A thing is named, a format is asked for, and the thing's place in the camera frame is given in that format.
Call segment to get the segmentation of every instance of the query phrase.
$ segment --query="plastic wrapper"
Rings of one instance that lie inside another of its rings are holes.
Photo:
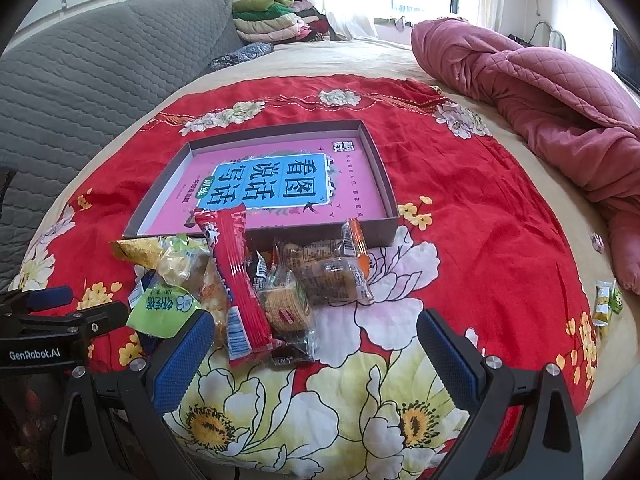
[[[159,236],[150,238],[135,238],[132,240],[117,240],[109,244],[113,256],[124,262],[133,262],[155,269],[158,267],[158,260],[166,249],[166,239]]]
[[[169,339],[180,332],[196,308],[198,301],[187,290],[166,285],[156,275],[129,314],[127,326],[136,332]]]
[[[274,266],[258,292],[260,305],[271,327],[280,334],[311,330],[313,315],[306,295],[293,272]]]
[[[624,308],[622,303],[622,291],[620,291],[620,286],[616,280],[613,280],[613,286],[611,287],[609,305],[614,314],[620,314]]]
[[[277,240],[276,254],[278,261],[293,271],[311,306],[373,301],[367,284],[369,254],[355,218],[342,226],[339,240],[305,247]]]
[[[598,325],[596,324],[595,320],[593,321],[593,324],[596,328],[596,332],[598,333],[598,336],[600,337],[600,339],[604,339],[609,335],[611,318],[613,317],[614,314],[616,315],[620,314],[620,312],[622,312],[622,309],[623,309],[622,292],[620,291],[618,282],[616,280],[613,280],[613,282],[610,285],[611,285],[610,293],[609,293],[610,309],[609,309],[609,313],[607,314],[607,324]]]
[[[210,259],[211,253],[204,243],[178,235],[167,240],[166,249],[158,260],[156,275],[167,285],[183,288],[199,300]]]
[[[274,333],[284,341],[284,345],[271,352],[270,364],[273,367],[283,367],[316,360],[316,332],[315,330],[301,330],[300,332]]]
[[[235,367],[261,360],[282,342],[271,327],[245,269],[246,208],[243,204],[219,211],[197,210],[194,219],[207,239],[229,296],[226,346]]]
[[[364,277],[369,277],[369,254],[357,218],[344,223],[339,240],[321,240],[304,247],[283,242],[277,245],[279,261],[293,271],[311,262],[349,257],[356,258]]]
[[[594,326],[603,327],[609,325],[609,299],[612,288],[613,283],[611,282],[596,282],[596,309],[593,313]]]
[[[311,306],[373,302],[367,279],[355,258],[311,262],[297,268],[295,275]]]
[[[216,345],[226,345],[226,311],[229,309],[229,296],[218,273],[216,261],[209,257],[200,289],[200,306],[209,311],[216,323]]]

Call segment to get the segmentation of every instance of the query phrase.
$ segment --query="green towel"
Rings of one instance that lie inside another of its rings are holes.
[[[282,6],[281,4],[273,4],[265,12],[235,12],[234,18],[245,20],[246,22],[261,22],[263,20],[272,20],[279,18],[285,14],[289,14],[291,9],[289,7]]]
[[[290,7],[293,0],[238,0],[233,3],[234,12],[265,12],[273,4]]]

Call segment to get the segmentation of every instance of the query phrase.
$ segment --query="yellow flower pattern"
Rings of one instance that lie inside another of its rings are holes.
[[[403,216],[406,220],[411,221],[414,215],[418,212],[418,208],[414,205],[413,202],[409,202],[408,204],[398,204],[398,213],[400,216]]]
[[[113,293],[107,294],[107,288],[103,282],[94,283],[91,288],[85,290],[82,301],[78,302],[76,309],[82,310],[84,308],[109,303],[112,297]]]
[[[142,346],[140,345],[140,339],[138,338],[138,334],[133,334],[129,336],[129,340],[131,343],[127,343],[123,348],[118,350],[120,354],[120,365],[127,366],[133,359],[138,357],[142,357]]]
[[[416,215],[411,220],[411,224],[418,226],[420,228],[420,231],[424,231],[427,228],[427,225],[433,224],[431,213],[427,213],[426,215]]]
[[[567,335],[575,337],[576,335],[576,322],[574,318],[567,321],[566,328],[564,329]],[[582,362],[584,363],[584,373],[582,373],[582,363],[578,364],[578,349],[571,350],[568,354],[571,358],[571,366],[574,369],[574,384],[580,383],[580,379],[584,378],[584,387],[589,389],[593,384],[593,378],[595,377],[596,367],[595,362],[598,359],[598,350],[596,348],[596,341],[594,338],[594,329],[591,327],[589,314],[582,313],[580,318],[580,325],[578,326],[578,335],[580,336],[580,346],[582,346]],[[568,357],[558,354],[556,357],[556,364],[561,370],[568,365]]]
[[[418,210],[422,204],[432,205],[433,200],[428,196],[421,196],[418,205],[413,202],[398,204],[398,214],[407,220],[411,225],[416,226],[420,231],[425,231],[427,226],[433,224],[432,213],[419,214]]]

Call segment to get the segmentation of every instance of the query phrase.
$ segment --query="white flower pattern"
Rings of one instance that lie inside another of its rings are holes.
[[[213,350],[164,416],[180,440],[222,464],[299,478],[322,472],[314,454],[337,438],[337,413],[315,392],[292,395],[295,370],[228,366],[226,350]]]
[[[318,98],[327,106],[357,106],[361,97],[351,90],[320,91]]]
[[[26,254],[20,273],[9,284],[9,290],[41,290],[47,288],[56,259],[46,245],[35,244]]]
[[[180,130],[182,136],[190,132],[204,132],[207,128],[226,128],[230,124],[242,124],[249,119],[253,119],[264,108],[263,101],[237,102],[233,108],[227,108],[217,113],[207,113],[202,117],[189,121]]]
[[[491,136],[480,115],[453,101],[439,104],[433,115],[438,124],[446,124],[461,139],[470,139],[472,135]]]
[[[388,365],[378,355],[358,352],[341,368],[311,376],[307,387],[338,412],[340,436],[322,453],[342,457],[346,470],[336,478],[418,478],[437,464],[444,443],[468,419],[454,407],[415,337]]]
[[[362,329],[372,343],[385,350],[404,348],[415,336],[415,320],[424,305],[409,294],[438,277],[440,260],[436,247],[428,242],[414,246],[407,227],[400,226],[393,245],[369,251],[369,258],[372,304],[350,303],[314,310],[316,358],[322,364],[340,367],[360,348]]]
[[[53,254],[49,254],[49,244],[76,225],[73,217],[74,209],[67,204],[58,221],[44,231],[29,248],[20,266],[20,272],[9,284],[8,290],[41,290],[47,287],[56,263]]]

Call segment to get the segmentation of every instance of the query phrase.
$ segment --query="yellow snack wrapper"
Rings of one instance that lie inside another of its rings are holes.
[[[109,246],[117,260],[133,262],[147,269],[158,268],[158,261],[166,248],[164,240],[159,236],[117,240],[111,242]]]

